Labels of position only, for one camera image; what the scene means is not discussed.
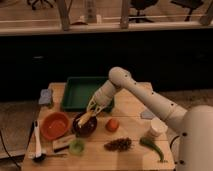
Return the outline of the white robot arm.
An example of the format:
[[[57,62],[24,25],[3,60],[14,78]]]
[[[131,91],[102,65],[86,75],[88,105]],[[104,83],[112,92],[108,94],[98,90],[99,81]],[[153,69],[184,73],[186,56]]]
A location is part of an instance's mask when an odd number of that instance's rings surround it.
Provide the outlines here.
[[[136,82],[131,73],[113,67],[108,80],[93,94],[86,110],[99,114],[122,88],[180,136],[177,171],[213,171],[213,106],[185,109]]]

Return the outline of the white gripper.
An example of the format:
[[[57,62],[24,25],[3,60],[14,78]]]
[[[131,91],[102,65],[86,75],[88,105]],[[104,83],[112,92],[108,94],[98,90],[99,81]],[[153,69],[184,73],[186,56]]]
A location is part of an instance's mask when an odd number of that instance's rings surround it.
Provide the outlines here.
[[[112,101],[117,90],[107,85],[101,86],[91,97],[86,111],[94,109],[93,116],[97,116]]]

